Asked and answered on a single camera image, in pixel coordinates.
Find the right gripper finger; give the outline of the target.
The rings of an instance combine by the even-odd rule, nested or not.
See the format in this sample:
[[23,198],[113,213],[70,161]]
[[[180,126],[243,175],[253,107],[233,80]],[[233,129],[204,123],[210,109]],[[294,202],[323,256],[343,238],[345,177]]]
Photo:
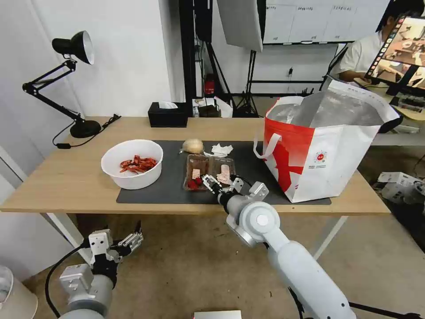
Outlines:
[[228,191],[240,194],[244,186],[244,181],[240,177],[231,177]]
[[213,194],[219,194],[222,191],[221,183],[211,175],[202,175],[201,180],[204,186]]

